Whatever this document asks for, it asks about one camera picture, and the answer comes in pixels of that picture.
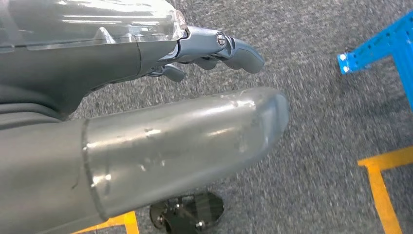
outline yellow line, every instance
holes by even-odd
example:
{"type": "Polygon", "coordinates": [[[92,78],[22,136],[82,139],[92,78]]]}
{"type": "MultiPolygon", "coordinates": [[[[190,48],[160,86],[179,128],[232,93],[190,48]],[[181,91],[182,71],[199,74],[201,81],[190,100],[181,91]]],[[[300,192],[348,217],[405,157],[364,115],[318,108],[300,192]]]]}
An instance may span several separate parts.
{"type": "Polygon", "coordinates": [[[382,155],[366,158],[358,162],[359,166],[377,167],[381,171],[413,163],[413,147],[382,155]]]}
{"type": "Polygon", "coordinates": [[[392,202],[386,190],[383,177],[378,167],[367,167],[370,186],[372,188],[375,208],[386,234],[402,234],[392,202]]]}
{"type": "Polygon", "coordinates": [[[139,234],[138,221],[135,212],[129,212],[124,215],[126,234],[139,234]]]}
{"type": "Polygon", "coordinates": [[[134,211],[131,211],[129,213],[110,218],[108,221],[98,224],[96,226],[90,227],[83,229],[79,232],[75,232],[74,234],[80,234],[80,233],[85,233],[89,231],[96,231],[99,229],[104,229],[104,228],[109,228],[109,227],[114,227],[114,226],[122,226],[125,225],[126,228],[126,233],[127,234],[139,234],[139,228],[138,228],[138,221],[136,220],[136,215],[134,211]]]}

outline gray carpet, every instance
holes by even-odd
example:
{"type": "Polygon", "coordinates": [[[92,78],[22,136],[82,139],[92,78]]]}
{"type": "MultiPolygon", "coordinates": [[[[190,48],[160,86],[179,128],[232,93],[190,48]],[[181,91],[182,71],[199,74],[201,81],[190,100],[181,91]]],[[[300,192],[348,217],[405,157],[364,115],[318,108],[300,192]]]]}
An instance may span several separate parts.
{"type": "MultiPolygon", "coordinates": [[[[341,76],[336,54],[413,8],[411,0],[171,0],[188,24],[220,29],[262,53],[250,75],[183,66],[188,78],[143,78],[86,97],[74,117],[95,117],[246,87],[283,90],[289,127],[261,162],[208,186],[227,211],[218,234],[380,234],[357,160],[413,145],[413,114],[391,59],[341,76]]],[[[413,233],[413,166],[383,173],[404,233],[413,233]]],[[[142,234],[157,233],[147,208],[142,234]]],[[[123,233],[112,228],[98,233],[123,233]]]]}

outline gray robot arm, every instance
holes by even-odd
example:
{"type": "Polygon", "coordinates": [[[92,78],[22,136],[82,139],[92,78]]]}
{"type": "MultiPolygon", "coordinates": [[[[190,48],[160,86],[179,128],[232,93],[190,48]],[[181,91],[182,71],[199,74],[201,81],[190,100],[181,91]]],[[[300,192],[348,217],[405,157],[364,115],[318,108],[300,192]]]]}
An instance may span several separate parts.
{"type": "MultiPolygon", "coordinates": [[[[18,2],[29,9],[35,1],[10,1],[3,12],[18,2]]],[[[0,233],[74,232],[199,187],[262,158],[286,128],[288,103],[271,88],[65,121],[106,84],[182,80],[173,62],[212,69],[222,61],[251,73],[263,66],[251,46],[217,30],[185,26],[175,40],[117,43],[124,38],[98,29],[82,46],[0,46],[0,233]]]]}

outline blue metal bracket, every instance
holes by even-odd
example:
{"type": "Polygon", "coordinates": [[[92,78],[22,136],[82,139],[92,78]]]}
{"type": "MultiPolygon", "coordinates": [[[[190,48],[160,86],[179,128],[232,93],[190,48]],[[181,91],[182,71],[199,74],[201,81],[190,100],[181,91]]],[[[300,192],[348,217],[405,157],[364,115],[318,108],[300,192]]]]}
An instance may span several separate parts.
{"type": "Polygon", "coordinates": [[[393,56],[413,110],[413,10],[355,50],[337,55],[337,59],[341,73],[348,74],[367,69],[389,55],[393,56]]]}

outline robotic finger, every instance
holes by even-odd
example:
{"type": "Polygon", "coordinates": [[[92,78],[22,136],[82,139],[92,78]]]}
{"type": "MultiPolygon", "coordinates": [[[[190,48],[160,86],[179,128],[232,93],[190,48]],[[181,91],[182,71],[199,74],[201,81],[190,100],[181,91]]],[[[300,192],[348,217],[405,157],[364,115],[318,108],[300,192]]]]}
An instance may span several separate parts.
{"type": "MultiPolygon", "coordinates": [[[[184,38],[177,41],[174,50],[159,60],[168,63],[195,63],[205,70],[215,68],[218,61],[222,61],[231,69],[244,69],[252,74],[259,72],[264,66],[264,59],[246,42],[226,36],[219,30],[194,26],[188,26],[184,38]]],[[[159,76],[161,70],[177,72],[175,69],[176,67],[166,70],[164,66],[156,67],[149,76],[159,76]]],[[[167,77],[173,81],[182,80],[171,74],[167,77]]]]}

